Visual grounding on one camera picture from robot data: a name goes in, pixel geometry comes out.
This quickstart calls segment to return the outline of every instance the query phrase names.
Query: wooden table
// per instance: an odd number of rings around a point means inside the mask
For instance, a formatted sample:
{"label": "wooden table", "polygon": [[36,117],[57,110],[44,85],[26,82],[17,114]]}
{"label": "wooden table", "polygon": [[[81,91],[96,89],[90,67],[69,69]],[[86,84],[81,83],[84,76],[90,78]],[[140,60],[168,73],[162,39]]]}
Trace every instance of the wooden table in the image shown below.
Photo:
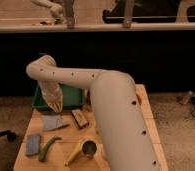
{"label": "wooden table", "polygon": [[[168,171],[166,158],[160,142],[158,131],[155,125],[154,117],[149,104],[148,96],[144,85],[136,85],[137,94],[141,98],[141,108],[143,117],[147,124],[151,140],[156,151],[162,171]],[[55,131],[42,131],[41,113],[33,110],[32,118],[30,120],[26,135],[21,144],[18,153],[14,170],[15,171],[109,171],[107,160],[102,157],[102,143],[101,137],[96,133],[95,118],[92,112],[84,110],[85,117],[89,121],[89,126],[79,130],[74,118],[70,112],[63,112],[61,117],[64,121],[70,123],[69,127],[58,129]],[[40,146],[43,147],[45,143],[53,136],[60,136],[62,140],[56,141],[48,151],[45,162],[39,162],[38,156],[26,157],[26,137],[28,134],[39,133],[42,136]],[[97,143],[97,152],[93,159],[88,159],[84,155],[79,157],[68,167],[64,166],[66,159],[71,153],[74,145],[80,139],[91,139]]]}

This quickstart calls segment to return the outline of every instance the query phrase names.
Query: wall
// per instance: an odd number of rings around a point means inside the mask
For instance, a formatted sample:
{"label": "wall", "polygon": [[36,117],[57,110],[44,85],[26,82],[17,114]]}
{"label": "wall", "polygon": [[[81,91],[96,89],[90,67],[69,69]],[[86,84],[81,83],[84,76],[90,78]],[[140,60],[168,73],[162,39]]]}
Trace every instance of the wall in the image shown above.
{"label": "wall", "polygon": [[33,95],[25,68],[40,53],[60,67],[127,72],[148,91],[195,91],[195,31],[0,34],[0,95]]}

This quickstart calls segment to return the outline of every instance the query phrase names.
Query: screw hole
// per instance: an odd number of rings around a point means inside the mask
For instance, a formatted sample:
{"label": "screw hole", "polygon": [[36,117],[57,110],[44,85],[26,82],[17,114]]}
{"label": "screw hole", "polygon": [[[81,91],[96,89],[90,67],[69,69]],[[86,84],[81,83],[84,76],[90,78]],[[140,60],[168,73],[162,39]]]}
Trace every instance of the screw hole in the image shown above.
{"label": "screw hole", "polygon": [[133,105],[136,105],[136,104],[137,104],[137,102],[136,102],[136,101],[132,101],[132,104],[133,104]]}
{"label": "screw hole", "polygon": [[144,131],[142,132],[142,134],[143,134],[143,135],[146,135],[146,130],[144,130]]}

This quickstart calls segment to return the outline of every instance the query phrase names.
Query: wooden block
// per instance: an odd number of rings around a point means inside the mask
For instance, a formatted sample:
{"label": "wooden block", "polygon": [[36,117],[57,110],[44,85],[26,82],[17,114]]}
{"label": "wooden block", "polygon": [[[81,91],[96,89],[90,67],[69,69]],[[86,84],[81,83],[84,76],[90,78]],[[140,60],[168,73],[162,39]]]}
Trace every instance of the wooden block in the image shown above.
{"label": "wooden block", "polygon": [[72,110],[72,115],[75,118],[78,127],[80,129],[86,127],[89,125],[89,122],[87,121],[87,119],[85,118],[83,112],[80,109],[74,109]]}

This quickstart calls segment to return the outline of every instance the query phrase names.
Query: green container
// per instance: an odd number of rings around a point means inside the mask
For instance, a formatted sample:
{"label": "green container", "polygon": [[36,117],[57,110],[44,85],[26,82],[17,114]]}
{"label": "green container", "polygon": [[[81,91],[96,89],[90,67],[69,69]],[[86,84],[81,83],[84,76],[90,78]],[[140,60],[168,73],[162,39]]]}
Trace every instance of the green container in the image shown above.
{"label": "green container", "polygon": [[[63,84],[60,85],[60,88],[63,91],[63,110],[82,108],[85,102],[84,91],[82,89]],[[41,111],[52,110],[44,101],[39,86],[36,87],[32,107]]]}

